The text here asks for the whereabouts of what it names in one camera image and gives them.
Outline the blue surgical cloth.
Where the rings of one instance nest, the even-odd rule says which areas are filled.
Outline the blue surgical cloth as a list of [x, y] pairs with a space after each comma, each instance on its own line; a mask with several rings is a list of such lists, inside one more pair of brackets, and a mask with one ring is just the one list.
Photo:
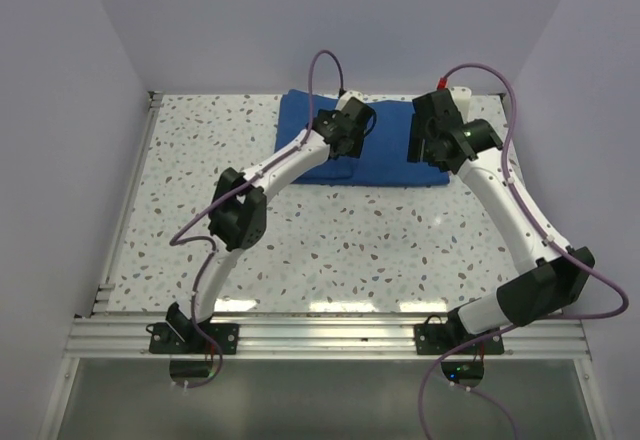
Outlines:
[[[279, 104], [275, 149], [280, 150], [307, 127], [309, 104], [316, 111], [330, 110], [337, 101], [323, 96], [308, 98], [304, 91], [291, 90]], [[364, 140], [358, 159], [341, 157], [306, 172], [298, 184], [365, 187], [445, 186], [449, 175], [426, 163], [407, 161], [413, 107], [409, 102], [371, 102], [377, 123]]]

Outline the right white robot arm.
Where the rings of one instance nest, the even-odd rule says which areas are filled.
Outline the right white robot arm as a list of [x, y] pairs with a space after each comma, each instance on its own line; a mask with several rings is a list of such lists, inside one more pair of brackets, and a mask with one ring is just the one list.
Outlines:
[[521, 182], [501, 161], [503, 141], [488, 121], [467, 118], [470, 99], [469, 90], [448, 88], [413, 99], [407, 154], [410, 162], [456, 175], [471, 190], [506, 243], [517, 272], [495, 292], [428, 326], [428, 339], [461, 353], [491, 330], [526, 326], [574, 303], [588, 278], [576, 264], [595, 264], [588, 248], [573, 248], [554, 227], [544, 235], [534, 230], [531, 222], [546, 218], [528, 193], [522, 195], [527, 213], [516, 203], [510, 189]]

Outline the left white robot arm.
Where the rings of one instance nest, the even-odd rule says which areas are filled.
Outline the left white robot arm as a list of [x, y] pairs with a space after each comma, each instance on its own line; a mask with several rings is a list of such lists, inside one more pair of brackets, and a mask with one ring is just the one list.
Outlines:
[[210, 252], [188, 298], [171, 304], [165, 320], [148, 327], [152, 354], [224, 354], [211, 318], [238, 260], [266, 233], [269, 202], [330, 160], [359, 158], [376, 122], [373, 108], [358, 95], [345, 93], [335, 109], [313, 113], [307, 127], [268, 159], [244, 171], [223, 171], [211, 204], [169, 241], [173, 247], [203, 241]]

